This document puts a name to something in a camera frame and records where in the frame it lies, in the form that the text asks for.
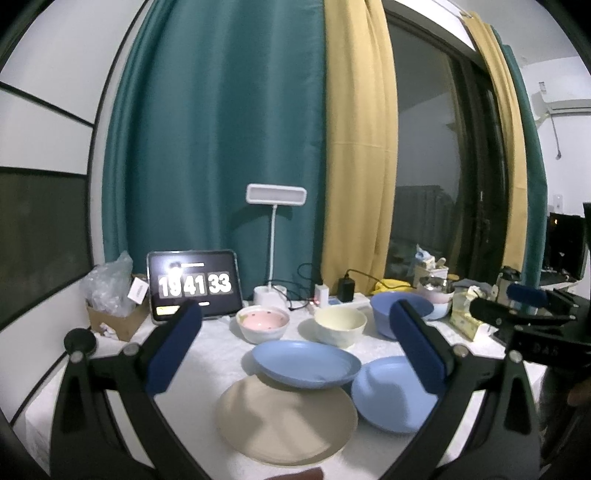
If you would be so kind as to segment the right hand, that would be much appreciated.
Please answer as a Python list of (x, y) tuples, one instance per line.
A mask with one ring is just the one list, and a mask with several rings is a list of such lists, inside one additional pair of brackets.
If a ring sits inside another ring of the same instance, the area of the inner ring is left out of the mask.
[(571, 407), (580, 407), (588, 404), (591, 400), (591, 378), (577, 383), (567, 395), (567, 404)]

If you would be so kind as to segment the left hand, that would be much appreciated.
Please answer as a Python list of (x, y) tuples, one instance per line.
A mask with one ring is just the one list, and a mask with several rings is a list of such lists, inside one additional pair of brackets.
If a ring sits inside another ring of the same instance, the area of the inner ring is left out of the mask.
[(320, 467), (311, 468), (301, 472), (270, 477), (269, 480), (322, 480), (325, 474)]

